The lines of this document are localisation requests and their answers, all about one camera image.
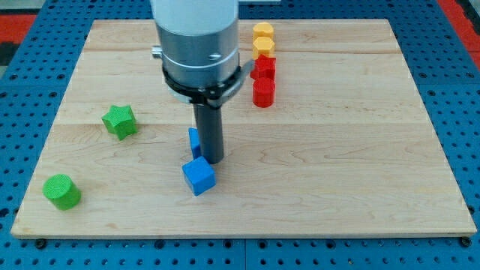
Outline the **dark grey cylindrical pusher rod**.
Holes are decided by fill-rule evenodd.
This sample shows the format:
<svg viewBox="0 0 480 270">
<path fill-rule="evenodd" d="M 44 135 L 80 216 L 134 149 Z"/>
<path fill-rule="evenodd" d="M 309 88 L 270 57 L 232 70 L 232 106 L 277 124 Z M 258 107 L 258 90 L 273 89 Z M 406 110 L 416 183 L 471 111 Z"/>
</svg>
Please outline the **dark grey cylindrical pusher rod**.
<svg viewBox="0 0 480 270">
<path fill-rule="evenodd" d="M 224 158 L 221 108 L 194 104 L 193 113 L 202 156 L 210 164 L 221 162 Z"/>
</svg>

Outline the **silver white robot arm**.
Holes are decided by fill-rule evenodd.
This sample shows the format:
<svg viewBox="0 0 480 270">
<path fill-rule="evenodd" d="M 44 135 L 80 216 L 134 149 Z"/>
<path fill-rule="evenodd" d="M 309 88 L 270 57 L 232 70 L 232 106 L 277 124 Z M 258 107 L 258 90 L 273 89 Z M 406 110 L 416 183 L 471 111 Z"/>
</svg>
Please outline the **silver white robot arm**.
<svg viewBox="0 0 480 270">
<path fill-rule="evenodd" d="M 151 0 L 169 90 L 193 105 L 201 155 L 224 158 L 221 107 L 241 88 L 237 0 Z"/>
</svg>

